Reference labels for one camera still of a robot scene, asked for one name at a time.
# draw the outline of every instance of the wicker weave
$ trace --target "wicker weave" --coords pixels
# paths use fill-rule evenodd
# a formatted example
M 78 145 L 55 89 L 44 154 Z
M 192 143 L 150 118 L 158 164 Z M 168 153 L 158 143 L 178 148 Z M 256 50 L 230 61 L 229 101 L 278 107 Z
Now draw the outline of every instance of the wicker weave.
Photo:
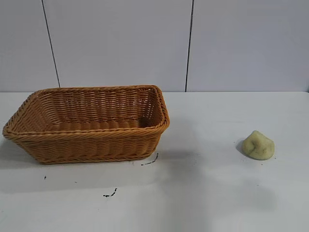
M 44 164 L 143 159 L 169 126 L 156 86 L 52 88 L 31 94 L 3 135 Z

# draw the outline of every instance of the stain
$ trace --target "stain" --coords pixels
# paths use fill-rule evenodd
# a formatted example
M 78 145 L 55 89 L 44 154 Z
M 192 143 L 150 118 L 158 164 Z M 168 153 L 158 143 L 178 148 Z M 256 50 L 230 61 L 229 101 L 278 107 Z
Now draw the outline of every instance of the stain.
M 147 164 L 154 163 L 154 162 L 156 161 L 156 159 L 158 158 L 158 156 L 159 156 L 159 153 L 157 153 L 157 154 L 156 154 L 156 157 L 155 157 L 154 161 L 151 161 L 151 162 L 149 162 L 149 163 L 144 163 L 144 164 L 141 164 L 141 166 L 144 166 L 144 165 L 147 165 Z
M 117 188 L 115 188 L 114 192 L 111 195 L 103 195 L 103 197 L 106 197 L 106 198 L 112 197 L 113 195 L 115 195 L 116 191 L 117 191 Z

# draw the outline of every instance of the woven basket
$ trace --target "woven basket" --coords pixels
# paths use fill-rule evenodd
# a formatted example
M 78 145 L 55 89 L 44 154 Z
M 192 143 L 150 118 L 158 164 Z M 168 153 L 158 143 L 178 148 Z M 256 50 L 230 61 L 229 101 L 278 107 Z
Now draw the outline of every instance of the woven basket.
M 169 126 L 156 86 L 52 88 L 31 94 L 3 128 L 44 164 L 139 160 Z

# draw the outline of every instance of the white table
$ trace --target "white table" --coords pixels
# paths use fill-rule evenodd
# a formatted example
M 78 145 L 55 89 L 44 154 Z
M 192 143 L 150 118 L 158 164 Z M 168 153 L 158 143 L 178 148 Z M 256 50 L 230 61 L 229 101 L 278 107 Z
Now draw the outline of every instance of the white table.
M 28 94 L 0 93 L 1 127 Z M 0 231 L 309 231 L 308 93 L 164 97 L 171 124 L 149 165 L 44 166 L 1 138 Z M 270 160 L 238 151 L 253 130 L 275 141 Z

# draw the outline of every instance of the basket rim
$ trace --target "basket rim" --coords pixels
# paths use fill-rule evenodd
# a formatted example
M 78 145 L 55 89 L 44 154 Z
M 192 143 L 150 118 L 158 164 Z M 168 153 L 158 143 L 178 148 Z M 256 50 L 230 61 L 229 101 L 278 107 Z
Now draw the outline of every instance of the basket rim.
M 58 131 L 27 131 L 27 132 L 17 132 L 11 130 L 12 126 L 18 123 L 20 118 L 23 114 L 26 113 L 27 109 L 31 106 L 32 100 L 38 97 L 40 94 L 45 92 L 67 92 L 67 91 L 74 91 L 80 90 L 82 92 L 87 92 L 87 90 L 134 90 L 134 89 L 145 89 L 145 88 L 152 88 L 155 90 L 156 95 L 159 101 L 159 110 L 162 114 L 162 120 L 159 124 L 152 127 L 145 127 L 145 128 L 116 128 L 116 129 L 98 129 L 98 130 L 58 130 Z M 23 102 L 23 104 L 18 108 L 17 112 L 13 114 L 13 116 L 9 119 L 9 121 L 3 127 L 3 135 L 8 139 L 26 139 L 26 138 L 36 138 L 40 137 L 41 139 L 44 137 L 49 137 L 50 139 L 55 139 L 60 135 L 66 135 L 69 137 L 76 137 L 77 135 L 84 135 L 85 137 L 97 137 L 98 135 L 108 135 L 110 137 L 118 137 L 121 135 L 134 135 L 135 133 L 139 132 L 138 135 L 141 135 L 143 131 L 145 134 L 149 135 L 152 133 L 162 133 L 167 127 L 169 126 L 169 116 L 166 109 L 166 105 L 163 99 L 162 91 L 159 87 L 155 85 L 135 85 L 135 86 L 114 86 L 114 87 L 60 87 L 60 88 L 48 88 L 35 91 Z

